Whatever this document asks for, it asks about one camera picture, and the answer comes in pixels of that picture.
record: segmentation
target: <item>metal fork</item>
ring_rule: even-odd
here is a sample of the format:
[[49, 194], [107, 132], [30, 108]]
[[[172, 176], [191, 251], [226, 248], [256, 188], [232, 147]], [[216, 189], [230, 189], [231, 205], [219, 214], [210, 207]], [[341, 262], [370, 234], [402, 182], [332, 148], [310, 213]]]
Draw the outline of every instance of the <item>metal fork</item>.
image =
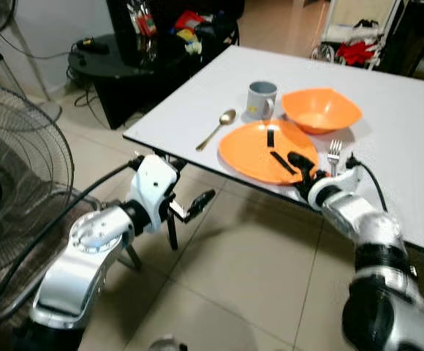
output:
[[330, 163], [330, 174], [332, 177], [337, 176], [338, 159], [341, 156], [342, 142], [337, 139], [332, 139], [328, 151], [328, 161]]

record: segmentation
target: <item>orange plate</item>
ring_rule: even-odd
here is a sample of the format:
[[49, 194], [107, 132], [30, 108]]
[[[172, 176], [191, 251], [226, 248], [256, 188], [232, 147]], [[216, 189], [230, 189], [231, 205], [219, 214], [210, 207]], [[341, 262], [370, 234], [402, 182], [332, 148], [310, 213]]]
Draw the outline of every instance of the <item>orange plate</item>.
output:
[[282, 97], [287, 115], [305, 132], [324, 134], [351, 126], [360, 108], [331, 88], [300, 90]]
[[[268, 147], [268, 129], [274, 129], [274, 147]], [[318, 164], [316, 148], [309, 138], [288, 121], [258, 121], [229, 133], [222, 139], [219, 152], [222, 159], [246, 176], [271, 184], [291, 184], [301, 181], [299, 169], [292, 175], [270, 154], [276, 151], [285, 161], [294, 151], [310, 159], [315, 172]]]

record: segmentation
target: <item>mug handle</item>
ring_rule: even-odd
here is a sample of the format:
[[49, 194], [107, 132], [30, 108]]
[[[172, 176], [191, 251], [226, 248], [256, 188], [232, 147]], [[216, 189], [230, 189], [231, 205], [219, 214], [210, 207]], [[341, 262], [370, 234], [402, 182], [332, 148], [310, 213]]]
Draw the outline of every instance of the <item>mug handle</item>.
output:
[[272, 115], [273, 115], [273, 109], [274, 109], [274, 103], [273, 103], [273, 100], [272, 100], [272, 99], [266, 99], [266, 100], [265, 100], [265, 103], [266, 103], [266, 104], [267, 104], [267, 106], [268, 106], [268, 112], [267, 112], [267, 114], [266, 114], [265, 119], [271, 119], [271, 118], [272, 118]]

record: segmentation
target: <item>fan grille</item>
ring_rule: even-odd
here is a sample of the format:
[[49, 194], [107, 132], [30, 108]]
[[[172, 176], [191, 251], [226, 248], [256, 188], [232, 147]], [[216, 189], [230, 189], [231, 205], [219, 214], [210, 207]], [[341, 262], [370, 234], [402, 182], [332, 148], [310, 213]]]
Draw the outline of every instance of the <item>fan grille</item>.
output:
[[59, 128], [0, 88], [0, 269], [67, 203], [72, 182], [72, 156]]

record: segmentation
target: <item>cup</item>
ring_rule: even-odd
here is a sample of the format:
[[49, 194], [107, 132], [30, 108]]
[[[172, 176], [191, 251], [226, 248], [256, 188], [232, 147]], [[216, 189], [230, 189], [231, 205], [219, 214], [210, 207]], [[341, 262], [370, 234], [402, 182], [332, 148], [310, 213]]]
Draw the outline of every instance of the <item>cup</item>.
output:
[[277, 97], [277, 87], [270, 82], [253, 82], [249, 85], [246, 113], [253, 119], [270, 119]]

